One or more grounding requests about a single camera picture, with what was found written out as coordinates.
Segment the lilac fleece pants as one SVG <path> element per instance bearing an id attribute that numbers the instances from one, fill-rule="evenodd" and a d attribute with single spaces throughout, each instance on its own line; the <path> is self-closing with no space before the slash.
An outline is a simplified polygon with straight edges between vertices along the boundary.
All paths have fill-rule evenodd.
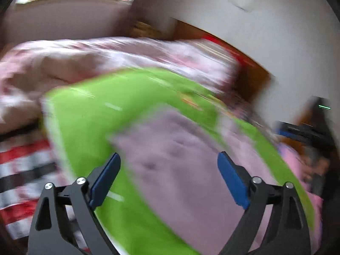
<path id="1" fill-rule="evenodd" d="M 129 254 L 217 254 L 243 209 L 217 167 L 220 151 L 252 176 L 304 184 L 297 160 L 285 159 L 252 125 L 215 110 L 184 116 L 159 105 L 145 113 L 116 112 L 109 142 L 122 168 L 100 217 Z"/>

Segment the pink bed sheet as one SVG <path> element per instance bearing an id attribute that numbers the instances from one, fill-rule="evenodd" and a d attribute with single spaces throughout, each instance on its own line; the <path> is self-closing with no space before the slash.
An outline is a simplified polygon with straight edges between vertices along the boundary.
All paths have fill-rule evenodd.
<path id="1" fill-rule="evenodd" d="M 320 216 L 323 199 L 320 196 L 311 193 L 310 185 L 303 181 L 303 168 L 306 166 L 306 164 L 303 163 L 303 159 L 301 158 L 297 151 L 295 151 L 289 145 L 284 143 L 280 143 L 278 145 L 278 151 L 282 159 L 288 164 L 289 168 L 291 169 L 293 174 L 298 178 L 298 181 L 301 183 L 303 189 L 306 191 L 312 203 L 312 206 L 315 210 L 315 213 L 318 216 Z"/>

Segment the plaid checked sheet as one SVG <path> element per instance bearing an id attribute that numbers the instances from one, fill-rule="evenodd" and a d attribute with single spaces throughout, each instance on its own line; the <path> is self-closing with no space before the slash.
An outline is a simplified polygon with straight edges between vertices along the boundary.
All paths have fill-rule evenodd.
<path id="1" fill-rule="evenodd" d="M 32 218 L 46 183 L 70 184 L 45 135 L 29 125 L 1 135 L 1 237 L 26 253 Z"/>

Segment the left wooden headboard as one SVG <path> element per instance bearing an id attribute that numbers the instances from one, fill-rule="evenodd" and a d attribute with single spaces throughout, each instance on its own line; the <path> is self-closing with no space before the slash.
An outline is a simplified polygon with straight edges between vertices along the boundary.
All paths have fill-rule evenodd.
<path id="1" fill-rule="evenodd" d="M 187 41 L 219 60 L 224 60 L 230 63 L 235 71 L 232 75 L 231 82 L 225 82 L 222 85 L 223 92 L 227 93 L 229 90 L 233 90 L 241 99 L 253 104 L 265 90 L 266 86 L 269 85 L 271 81 L 271 74 L 253 60 L 256 63 L 256 67 L 249 74 L 248 81 L 238 81 L 237 75 L 239 67 L 236 59 L 219 45 L 203 39 L 202 37 L 206 33 L 208 32 L 189 23 L 181 20 L 175 20 L 175 25 L 170 35 L 170 39 Z"/>

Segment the red embroidered pillow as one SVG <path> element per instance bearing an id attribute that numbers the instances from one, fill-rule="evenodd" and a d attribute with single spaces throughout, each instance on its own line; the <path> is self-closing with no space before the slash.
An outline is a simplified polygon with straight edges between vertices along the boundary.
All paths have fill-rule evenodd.
<path id="1" fill-rule="evenodd" d="M 231 54 L 236 59 L 238 63 L 238 67 L 239 67 L 237 80 L 248 81 L 249 74 L 256 67 L 256 63 L 251 58 L 249 58 L 246 54 L 242 53 L 241 51 L 239 51 L 237 48 L 233 47 L 229 43 L 213 36 L 212 34 L 206 33 L 203 35 L 202 38 L 219 45 L 224 50 L 226 50 L 229 54 Z"/>

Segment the green cartoon bed sheet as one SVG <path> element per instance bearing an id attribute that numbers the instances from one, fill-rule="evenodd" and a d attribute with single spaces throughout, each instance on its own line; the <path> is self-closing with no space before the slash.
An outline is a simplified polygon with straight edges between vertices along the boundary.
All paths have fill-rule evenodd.
<path id="1" fill-rule="evenodd" d="M 114 113 L 145 113 L 159 105 L 176 108 L 187 117 L 195 111 L 215 110 L 221 116 L 245 122 L 233 117 L 213 93 L 200 84 L 158 68 L 124 70 L 51 90 L 45 97 L 44 122 L 66 173 L 79 177 L 105 163 L 112 153 L 118 153 L 107 138 L 108 120 Z M 306 191 L 297 187 L 296 190 L 306 213 L 312 248 L 316 249 L 320 217 Z M 96 214 L 105 227 L 99 215 L 103 208 L 104 204 Z"/>

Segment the pink patterned quilt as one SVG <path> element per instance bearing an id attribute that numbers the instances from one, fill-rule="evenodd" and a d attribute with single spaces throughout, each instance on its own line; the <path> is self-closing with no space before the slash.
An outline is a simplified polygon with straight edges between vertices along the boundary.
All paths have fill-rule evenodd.
<path id="1" fill-rule="evenodd" d="M 1 58 L 1 133 L 36 120 L 41 97 L 53 88 L 147 67 L 170 70 L 215 93 L 231 82 L 235 71 L 230 63 L 187 41 L 105 37 L 25 42 Z"/>

